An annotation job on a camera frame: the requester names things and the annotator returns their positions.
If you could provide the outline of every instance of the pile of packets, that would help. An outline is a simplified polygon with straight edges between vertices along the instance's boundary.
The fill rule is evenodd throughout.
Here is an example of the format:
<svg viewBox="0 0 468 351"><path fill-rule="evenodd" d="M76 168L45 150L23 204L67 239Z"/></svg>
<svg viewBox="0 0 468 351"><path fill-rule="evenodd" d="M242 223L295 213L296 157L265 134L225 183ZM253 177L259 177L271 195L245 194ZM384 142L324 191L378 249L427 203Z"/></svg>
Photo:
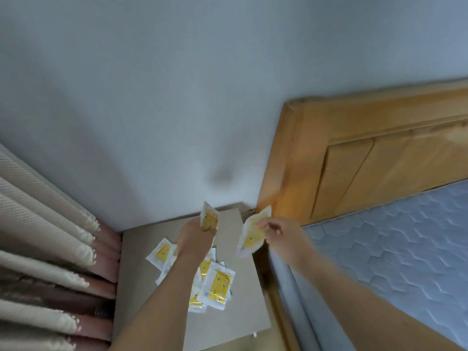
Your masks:
<svg viewBox="0 0 468 351"><path fill-rule="evenodd" d="M237 247L238 257L248 257L257 251L265 241L265 228L258 227L259 220L272 216L272 208L268 206L258 214L249 217L243 225L243 231ZM200 226L207 231L218 228L219 212L207 202L203 203L200 213ZM156 248L146 257L155 265L161 274L156 280L159 285L167 276L170 268L177 259L177 244L164 238ZM211 248L193 279L189 301L189 312L206 313L209 306L224 310L226 303L231 300L231 286L235 271L226 268L224 261L216 262L216 248Z"/></svg>

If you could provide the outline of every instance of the blue mattress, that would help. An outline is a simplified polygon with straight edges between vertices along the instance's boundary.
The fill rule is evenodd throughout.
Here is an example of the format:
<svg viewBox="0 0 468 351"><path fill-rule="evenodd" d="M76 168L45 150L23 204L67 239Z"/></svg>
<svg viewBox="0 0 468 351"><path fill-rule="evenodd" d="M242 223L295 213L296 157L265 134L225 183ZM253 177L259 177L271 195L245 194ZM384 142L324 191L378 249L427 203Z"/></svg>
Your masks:
<svg viewBox="0 0 468 351"><path fill-rule="evenodd" d="M304 227L395 307L468 349L468 180ZM354 350L318 292L270 255L303 350Z"/></svg>

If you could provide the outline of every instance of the beige tabletop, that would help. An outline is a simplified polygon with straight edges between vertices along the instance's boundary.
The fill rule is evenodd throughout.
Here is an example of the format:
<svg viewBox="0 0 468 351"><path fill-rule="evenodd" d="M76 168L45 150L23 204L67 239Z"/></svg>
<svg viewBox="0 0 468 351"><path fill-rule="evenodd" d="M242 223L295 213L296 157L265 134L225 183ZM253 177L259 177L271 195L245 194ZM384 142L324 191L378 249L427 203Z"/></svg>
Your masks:
<svg viewBox="0 0 468 351"><path fill-rule="evenodd" d="M113 339L157 287L155 280L160 271L146 256L164 237L176 242L181 227L189 219L146 225L124 233ZM232 300L224 311L208 307L206 314L188 314L184 351L203 350L271 326L253 259L239 259L236 255L241 232L238 209L219 213L214 247L216 260L224 260L236 272Z"/></svg>

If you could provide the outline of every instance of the headboard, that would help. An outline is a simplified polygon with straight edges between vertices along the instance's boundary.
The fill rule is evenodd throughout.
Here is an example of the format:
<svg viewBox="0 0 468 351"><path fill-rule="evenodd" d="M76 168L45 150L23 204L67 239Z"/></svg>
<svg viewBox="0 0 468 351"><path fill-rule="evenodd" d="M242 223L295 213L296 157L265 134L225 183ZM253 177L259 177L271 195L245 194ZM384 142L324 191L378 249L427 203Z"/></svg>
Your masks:
<svg viewBox="0 0 468 351"><path fill-rule="evenodd" d="M284 104L257 210L301 225L468 178L468 80Z"/></svg>

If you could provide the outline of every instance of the curtain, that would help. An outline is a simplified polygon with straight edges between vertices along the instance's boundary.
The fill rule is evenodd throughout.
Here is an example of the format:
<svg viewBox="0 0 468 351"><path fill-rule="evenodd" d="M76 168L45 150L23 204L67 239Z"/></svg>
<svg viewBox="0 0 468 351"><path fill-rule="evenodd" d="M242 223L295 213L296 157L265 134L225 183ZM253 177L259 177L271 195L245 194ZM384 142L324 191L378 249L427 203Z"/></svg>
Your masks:
<svg viewBox="0 0 468 351"><path fill-rule="evenodd" d="M0 350L108 349L121 237L0 145Z"/></svg>

